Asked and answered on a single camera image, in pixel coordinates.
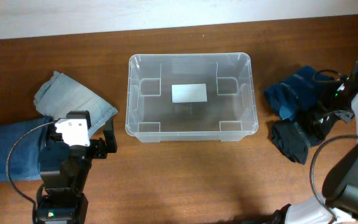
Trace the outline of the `navy blue garment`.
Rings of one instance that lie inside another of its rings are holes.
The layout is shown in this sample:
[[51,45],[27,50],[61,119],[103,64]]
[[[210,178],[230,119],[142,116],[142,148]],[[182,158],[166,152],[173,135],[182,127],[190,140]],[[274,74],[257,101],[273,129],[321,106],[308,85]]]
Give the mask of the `navy blue garment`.
[[312,109],[327,87],[322,82],[333,80],[332,77],[317,71],[311,66],[304,66],[285,80],[273,84],[264,91],[268,105],[281,120],[294,120],[298,112]]

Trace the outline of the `dark grey garment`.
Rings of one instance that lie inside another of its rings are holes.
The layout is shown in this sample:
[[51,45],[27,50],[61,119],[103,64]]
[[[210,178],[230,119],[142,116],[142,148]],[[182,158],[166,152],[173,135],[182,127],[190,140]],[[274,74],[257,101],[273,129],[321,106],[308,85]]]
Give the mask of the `dark grey garment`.
[[270,139],[291,162],[306,164],[310,140],[298,123],[279,121],[273,124]]

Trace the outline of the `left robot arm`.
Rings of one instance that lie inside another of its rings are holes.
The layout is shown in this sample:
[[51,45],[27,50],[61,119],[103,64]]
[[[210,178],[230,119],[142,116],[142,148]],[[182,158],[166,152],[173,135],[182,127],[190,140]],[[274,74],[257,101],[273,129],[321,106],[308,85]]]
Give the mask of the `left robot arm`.
[[88,199],[83,193],[92,160],[117,152],[112,118],[104,138],[90,139],[88,111],[71,111],[48,127],[47,142],[39,152],[42,186],[37,191],[36,223],[84,223]]

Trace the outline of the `black garment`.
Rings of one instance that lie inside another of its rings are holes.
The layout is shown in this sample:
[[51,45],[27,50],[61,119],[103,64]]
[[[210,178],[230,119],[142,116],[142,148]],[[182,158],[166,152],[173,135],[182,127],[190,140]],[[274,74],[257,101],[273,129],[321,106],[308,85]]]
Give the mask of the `black garment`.
[[310,145],[317,146],[326,139],[337,121],[343,120],[345,123],[349,123],[353,117],[352,110],[329,110],[322,104],[317,104],[309,111],[299,113],[297,122]]

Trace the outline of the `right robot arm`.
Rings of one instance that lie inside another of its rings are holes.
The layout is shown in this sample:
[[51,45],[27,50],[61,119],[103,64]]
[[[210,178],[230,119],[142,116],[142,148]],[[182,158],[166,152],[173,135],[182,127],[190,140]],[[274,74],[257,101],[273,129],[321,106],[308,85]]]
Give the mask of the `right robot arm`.
[[261,223],[342,223],[358,221],[358,61],[349,75],[303,67],[265,90],[280,118],[270,139],[290,161],[306,164],[311,147],[321,151],[333,142],[337,121],[356,121],[356,145],[328,172],[322,190],[296,205],[286,205]]

